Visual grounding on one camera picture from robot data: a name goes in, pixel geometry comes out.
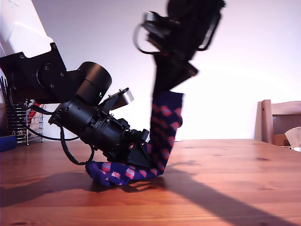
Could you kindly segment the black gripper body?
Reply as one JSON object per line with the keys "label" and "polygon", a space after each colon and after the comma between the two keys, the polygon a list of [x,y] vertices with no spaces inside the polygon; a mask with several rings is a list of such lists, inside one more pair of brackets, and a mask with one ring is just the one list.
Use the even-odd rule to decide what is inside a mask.
{"label": "black gripper body", "polygon": [[100,149],[107,161],[128,162],[130,150],[146,143],[149,131],[130,129],[124,119],[105,118],[94,129],[94,146]]}

